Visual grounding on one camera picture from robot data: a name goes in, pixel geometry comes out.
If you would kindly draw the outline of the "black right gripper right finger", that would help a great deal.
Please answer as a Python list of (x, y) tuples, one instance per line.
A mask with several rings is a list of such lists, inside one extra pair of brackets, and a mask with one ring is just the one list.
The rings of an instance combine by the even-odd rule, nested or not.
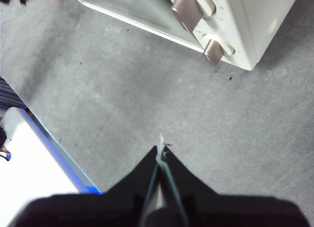
[(196, 177), (169, 149), (171, 171), (191, 227), (308, 227), (293, 202), (270, 196), (223, 195)]

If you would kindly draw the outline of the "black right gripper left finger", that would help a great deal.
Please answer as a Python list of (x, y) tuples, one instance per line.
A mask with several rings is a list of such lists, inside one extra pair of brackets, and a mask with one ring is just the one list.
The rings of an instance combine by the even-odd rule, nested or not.
[(135, 168), (102, 194), (53, 195), (19, 211), (11, 227), (135, 227), (156, 167), (154, 146)]

